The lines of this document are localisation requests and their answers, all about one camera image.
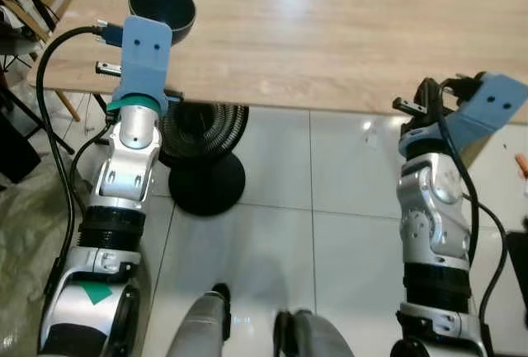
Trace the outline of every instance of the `cable connector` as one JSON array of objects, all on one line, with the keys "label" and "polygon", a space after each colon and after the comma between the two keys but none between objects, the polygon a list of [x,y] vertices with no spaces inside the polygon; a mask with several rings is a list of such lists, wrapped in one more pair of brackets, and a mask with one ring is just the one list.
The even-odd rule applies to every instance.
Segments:
[{"label": "cable connector", "polygon": [[119,120],[119,110],[105,111],[105,122],[107,124],[116,124]]},{"label": "cable connector", "polygon": [[98,35],[101,37],[101,42],[121,47],[123,44],[123,27],[108,23],[107,21],[97,21]]}]

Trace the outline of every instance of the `black cable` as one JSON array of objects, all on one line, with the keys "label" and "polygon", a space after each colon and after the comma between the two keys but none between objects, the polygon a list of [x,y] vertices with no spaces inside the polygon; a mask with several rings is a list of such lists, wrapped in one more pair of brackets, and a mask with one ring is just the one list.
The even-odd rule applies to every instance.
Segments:
[{"label": "black cable", "polygon": [[89,139],[75,154],[75,157],[73,158],[72,166],[69,169],[69,184],[72,187],[72,193],[73,197],[75,198],[75,201],[77,202],[77,205],[81,209],[82,218],[84,218],[84,214],[86,213],[86,207],[84,206],[83,200],[79,196],[79,193],[77,192],[77,188],[75,188],[75,173],[77,171],[77,163],[79,162],[79,159],[81,155],[83,155],[84,151],[93,144],[96,140],[100,139],[111,127],[111,123],[107,122],[105,124],[105,127],[101,129],[99,133],[97,133],[95,136],[93,136],[91,139]]},{"label": "black cable", "polygon": [[51,12],[51,15],[52,15],[57,21],[59,21],[60,18],[57,16],[57,14],[55,13],[55,11],[54,11],[53,9],[51,9],[51,7],[50,7],[48,4],[46,4],[45,2],[43,2],[43,4],[44,4],[44,6],[46,7],[46,9],[47,9],[48,11]]},{"label": "black cable", "polygon": [[[471,201],[471,198],[464,194],[464,197]],[[486,288],[486,291],[484,291],[484,296],[482,297],[482,301],[480,302],[480,307],[478,308],[478,319],[480,322],[484,323],[484,318],[486,317],[486,308],[488,307],[489,298],[492,295],[493,290],[495,289],[495,286],[497,285],[499,277],[501,277],[501,273],[504,270],[504,265],[506,264],[506,258],[507,258],[507,240],[506,240],[506,230],[502,226],[501,221],[498,219],[497,215],[487,206],[484,204],[478,202],[478,206],[480,209],[482,209],[489,217],[493,220],[495,225],[497,226],[497,230],[501,235],[501,257],[498,260],[497,269],[495,269],[495,273],[493,273],[492,279],[489,281],[488,287]]]},{"label": "black cable", "polygon": [[55,163],[57,165],[61,184],[63,186],[64,193],[66,195],[66,203],[67,203],[67,209],[68,209],[68,226],[66,228],[66,233],[64,235],[63,245],[60,249],[59,256],[55,258],[54,265],[49,273],[48,282],[46,283],[46,286],[45,286],[45,296],[46,296],[45,305],[47,305],[47,303],[49,302],[50,297],[52,295],[50,291],[52,291],[55,288],[55,285],[57,281],[59,281],[59,277],[64,267],[66,254],[68,253],[69,245],[72,241],[73,230],[75,226],[75,210],[73,209],[73,193],[72,193],[71,186],[68,182],[68,175],[64,168],[64,163],[60,156],[59,147],[57,146],[57,142],[53,134],[53,129],[51,126],[51,121],[50,121],[50,115],[48,114],[48,111],[46,109],[46,104],[44,100],[44,72],[45,72],[46,66],[48,65],[48,62],[50,61],[51,54],[64,41],[69,40],[75,35],[81,35],[85,33],[92,33],[95,35],[99,35],[101,34],[101,28],[95,27],[95,26],[78,27],[76,29],[66,31],[65,33],[57,37],[55,40],[53,40],[49,44],[49,46],[46,48],[46,50],[42,54],[39,67],[37,68],[37,72],[36,72],[36,98],[37,98],[37,101],[39,102],[39,108],[40,108],[40,113],[42,115],[42,121],[44,123],[44,129],[48,135],[51,152],[53,154]]},{"label": "black cable", "polygon": [[446,83],[448,81],[449,80],[440,84],[436,103],[436,117],[438,118],[438,129],[440,130],[440,135],[444,140],[444,143],[451,158],[453,159],[453,162],[456,165],[457,170],[460,173],[460,176],[462,177],[462,180],[464,180],[464,183],[468,188],[469,196],[471,198],[471,236],[469,239],[468,258],[469,265],[472,265],[473,259],[475,257],[475,251],[477,250],[477,242],[479,241],[479,197],[477,196],[477,190],[475,189],[475,185],[471,180],[468,169],[465,167],[458,151],[456,150],[455,144],[453,143],[453,139],[451,138],[451,134],[447,127],[446,118],[444,118],[444,102],[442,100],[442,95],[444,87],[446,87]]}]

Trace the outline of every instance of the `wooden table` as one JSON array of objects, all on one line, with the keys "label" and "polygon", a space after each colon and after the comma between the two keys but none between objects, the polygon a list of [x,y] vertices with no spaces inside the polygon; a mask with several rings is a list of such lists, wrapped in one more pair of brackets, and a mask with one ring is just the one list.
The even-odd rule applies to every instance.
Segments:
[{"label": "wooden table", "polygon": [[[526,0],[195,0],[189,36],[172,51],[167,87],[189,101],[394,113],[425,76],[496,70],[528,82]],[[96,19],[122,23],[127,0],[73,0],[55,34]],[[49,88],[111,93],[94,63],[120,51],[69,41]],[[35,68],[29,74],[35,83]],[[528,106],[515,121],[528,122]]]}]

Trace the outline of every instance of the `floor tile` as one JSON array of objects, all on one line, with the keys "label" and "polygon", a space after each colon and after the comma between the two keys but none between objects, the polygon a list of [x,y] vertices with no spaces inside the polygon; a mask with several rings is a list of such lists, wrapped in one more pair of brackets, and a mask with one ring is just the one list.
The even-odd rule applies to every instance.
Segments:
[{"label": "floor tile", "polygon": [[[528,215],[526,181],[522,179],[515,155],[528,157],[528,126],[508,125],[496,132],[469,169],[478,200],[487,205],[506,229],[522,230],[521,221]],[[469,218],[469,204],[464,214]]]},{"label": "floor tile", "polygon": [[404,120],[312,111],[313,209],[399,218],[398,140]]},{"label": "floor tile", "polygon": [[[7,62],[11,61],[12,57],[9,56]],[[12,86],[20,81],[26,79],[26,75],[29,73],[29,68],[20,62],[13,62],[11,66],[7,69],[7,72],[4,73],[6,77],[7,85]]]},{"label": "floor tile", "polygon": [[357,356],[388,356],[403,301],[398,221],[314,213],[317,312]]},{"label": "floor tile", "polygon": [[147,267],[151,298],[153,298],[154,287],[158,281],[173,209],[174,202],[171,198],[150,197],[143,237],[141,238],[141,259]]},{"label": "floor tile", "polygon": [[[471,287],[477,307],[488,287],[489,280],[497,268],[501,250],[498,231],[491,229],[492,222],[483,218],[484,228],[478,237],[477,252],[470,272]],[[510,257],[493,290],[486,313],[486,322],[492,333],[495,351],[505,354],[526,355],[528,351],[528,329],[525,325],[526,308]]]},{"label": "floor tile", "polygon": [[168,176],[170,172],[171,169],[160,161],[154,164],[152,171],[153,184],[150,190],[153,196],[171,196],[171,192],[168,190]]},{"label": "floor tile", "polygon": [[246,170],[240,203],[311,209],[308,111],[251,107],[234,153]]},{"label": "floor tile", "polygon": [[217,282],[232,294],[224,355],[269,357],[280,308],[314,309],[311,214],[238,204],[212,218],[176,212],[144,344],[165,356],[187,309]]}]

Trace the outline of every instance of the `robotic arm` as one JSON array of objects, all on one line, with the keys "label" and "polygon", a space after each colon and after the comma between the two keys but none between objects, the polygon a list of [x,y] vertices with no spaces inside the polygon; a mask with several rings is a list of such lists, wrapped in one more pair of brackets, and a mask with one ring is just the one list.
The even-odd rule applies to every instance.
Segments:
[{"label": "robotic arm", "polygon": [[[500,129],[528,97],[527,86],[494,73],[442,86],[460,104],[454,112],[442,109],[457,150]],[[407,298],[397,313],[403,339],[391,357],[493,355],[488,328],[469,306],[471,235],[461,213],[460,174],[436,118],[440,89],[426,78],[413,103],[394,101],[412,119],[399,142],[407,159],[397,190]]]},{"label": "robotic arm", "polygon": [[172,32],[163,23],[129,17],[122,37],[123,78],[108,110],[120,110],[110,150],[92,190],[78,244],[40,328],[40,355],[129,355],[134,345],[140,262],[151,172],[161,147],[158,118]]}]

